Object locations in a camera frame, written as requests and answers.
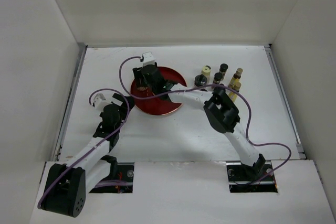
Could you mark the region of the pink cap spice jar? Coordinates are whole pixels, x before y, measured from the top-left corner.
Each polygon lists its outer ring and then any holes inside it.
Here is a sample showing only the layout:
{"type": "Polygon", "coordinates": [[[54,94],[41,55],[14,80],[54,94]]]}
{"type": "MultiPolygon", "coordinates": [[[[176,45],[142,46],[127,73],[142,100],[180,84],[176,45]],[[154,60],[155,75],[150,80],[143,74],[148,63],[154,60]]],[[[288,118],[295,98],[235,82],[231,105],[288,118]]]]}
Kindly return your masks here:
{"type": "Polygon", "coordinates": [[[136,88],[140,92],[144,92],[145,90],[148,89],[148,85],[145,83],[144,80],[136,80],[135,81],[136,88]]]}

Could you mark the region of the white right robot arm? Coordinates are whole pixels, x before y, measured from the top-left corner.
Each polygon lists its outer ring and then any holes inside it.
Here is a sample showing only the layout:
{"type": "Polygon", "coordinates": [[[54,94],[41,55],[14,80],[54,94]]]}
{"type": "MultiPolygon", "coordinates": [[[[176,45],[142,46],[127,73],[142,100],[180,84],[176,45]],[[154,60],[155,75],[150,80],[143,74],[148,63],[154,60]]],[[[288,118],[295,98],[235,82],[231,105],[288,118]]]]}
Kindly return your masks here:
{"type": "Polygon", "coordinates": [[[239,110],[224,88],[215,87],[213,92],[187,91],[180,83],[164,79],[159,68],[151,64],[133,68],[132,71],[135,84],[150,88],[153,95],[157,95],[160,100],[203,110],[211,127],[224,134],[234,147],[244,175],[250,180],[261,176],[266,160],[247,140],[240,124],[239,110]]]}

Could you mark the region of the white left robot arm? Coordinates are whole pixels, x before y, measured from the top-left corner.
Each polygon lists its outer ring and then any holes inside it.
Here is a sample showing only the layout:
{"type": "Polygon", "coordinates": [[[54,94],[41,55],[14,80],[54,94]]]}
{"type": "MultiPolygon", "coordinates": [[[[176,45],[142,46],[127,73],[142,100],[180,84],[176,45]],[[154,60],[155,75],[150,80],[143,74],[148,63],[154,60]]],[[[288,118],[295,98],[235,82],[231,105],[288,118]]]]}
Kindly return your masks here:
{"type": "Polygon", "coordinates": [[[87,193],[103,179],[116,179],[117,160],[109,153],[119,140],[134,99],[119,91],[112,97],[121,105],[106,101],[101,93],[96,95],[93,106],[100,111],[101,122],[86,147],[68,162],[53,164],[49,169],[38,209],[75,218],[84,207],[87,193]]]}

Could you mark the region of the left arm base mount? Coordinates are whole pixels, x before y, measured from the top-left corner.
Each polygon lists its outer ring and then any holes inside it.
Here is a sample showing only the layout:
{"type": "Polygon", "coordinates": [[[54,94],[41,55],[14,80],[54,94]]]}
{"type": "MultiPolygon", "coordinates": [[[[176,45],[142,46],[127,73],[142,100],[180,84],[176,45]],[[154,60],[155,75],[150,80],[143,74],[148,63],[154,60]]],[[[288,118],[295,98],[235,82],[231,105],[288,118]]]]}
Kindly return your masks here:
{"type": "Polygon", "coordinates": [[[118,163],[113,172],[91,191],[91,194],[129,194],[133,193],[135,163],[118,163]]]}

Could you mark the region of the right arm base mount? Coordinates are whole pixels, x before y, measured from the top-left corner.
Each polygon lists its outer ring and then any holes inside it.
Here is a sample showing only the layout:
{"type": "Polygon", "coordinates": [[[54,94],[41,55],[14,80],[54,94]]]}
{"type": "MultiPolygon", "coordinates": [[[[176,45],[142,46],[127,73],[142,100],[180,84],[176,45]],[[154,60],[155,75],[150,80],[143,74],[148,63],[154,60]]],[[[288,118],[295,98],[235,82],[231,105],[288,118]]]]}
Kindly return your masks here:
{"type": "Polygon", "coordinates": [[[277,193],[278,188],[274,173],[271,173],[259,180],[272,170],[271,162],[266,162],[261,170],[261,174],[254,176],[248,175],[240,163],[228,163],[226,165],[231,193],[277,193]]]}

